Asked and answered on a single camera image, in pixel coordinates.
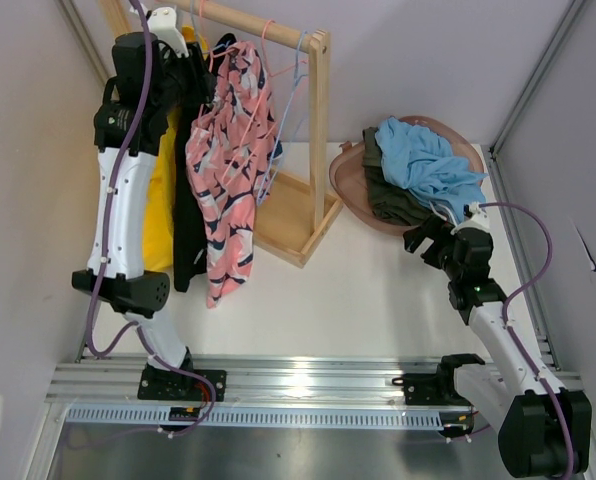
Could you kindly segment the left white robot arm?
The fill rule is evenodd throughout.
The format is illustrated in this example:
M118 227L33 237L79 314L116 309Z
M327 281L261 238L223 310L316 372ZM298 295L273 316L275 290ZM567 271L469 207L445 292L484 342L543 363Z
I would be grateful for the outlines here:
M149 366L164 370L160 388L175 400L194 390L195 376L166 309L170 281L149 271L143 258L148 188L168 116L180 106L197 107L213 92L201 46L172 43L154 34L129 33L112 48L116 74L104 89L94 116L99 166L99 200L92 251L84 269L72 274L74 289L89 296L86 345L104 358L113 348L95 345L94 326L102 303L135 329L148 353Z

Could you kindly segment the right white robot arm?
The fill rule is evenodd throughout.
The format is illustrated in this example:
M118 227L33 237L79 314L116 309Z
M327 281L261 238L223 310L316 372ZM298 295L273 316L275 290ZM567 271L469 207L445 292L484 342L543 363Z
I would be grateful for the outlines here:
M403 235L415 252L424 241L425 264L443 271L449 301L487 349L497 371L475 354L448 355L436 374L436 395L446 403L469 402L497 434L502 462L515 478L569 479L589 466L592 407L581 390L570 390L527 348L490 276L494 251L489 221L471 215L457 227L437 217Z

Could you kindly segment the pink patterned shorts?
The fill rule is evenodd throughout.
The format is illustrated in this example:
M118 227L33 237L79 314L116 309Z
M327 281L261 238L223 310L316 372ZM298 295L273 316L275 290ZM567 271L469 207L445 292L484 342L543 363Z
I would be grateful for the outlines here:
M257 197L268 183L277 131L271 83L255 45L237 42L219 58L214 106L192 122L185 147L207 239L209 308L251 275Z

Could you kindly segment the olive green shorts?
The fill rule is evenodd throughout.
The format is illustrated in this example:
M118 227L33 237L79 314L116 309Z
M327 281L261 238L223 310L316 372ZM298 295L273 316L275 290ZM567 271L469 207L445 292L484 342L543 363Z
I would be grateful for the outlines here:
M409 190L390 184L382 170L382 150L376 141L376 127L363 130L364 169L368 204L373 215L385 223L398 226L417 226L432 212L421 205Z

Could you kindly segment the light blue shorts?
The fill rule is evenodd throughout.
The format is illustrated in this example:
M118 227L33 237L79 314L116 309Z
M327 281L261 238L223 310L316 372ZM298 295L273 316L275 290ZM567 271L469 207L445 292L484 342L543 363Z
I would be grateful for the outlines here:
M390 117L378 126L375 141L384 179L422 206L440 207L459 224L466 206L485 201L486 175L472 170L469 159L454 154L450 142L430 128Z

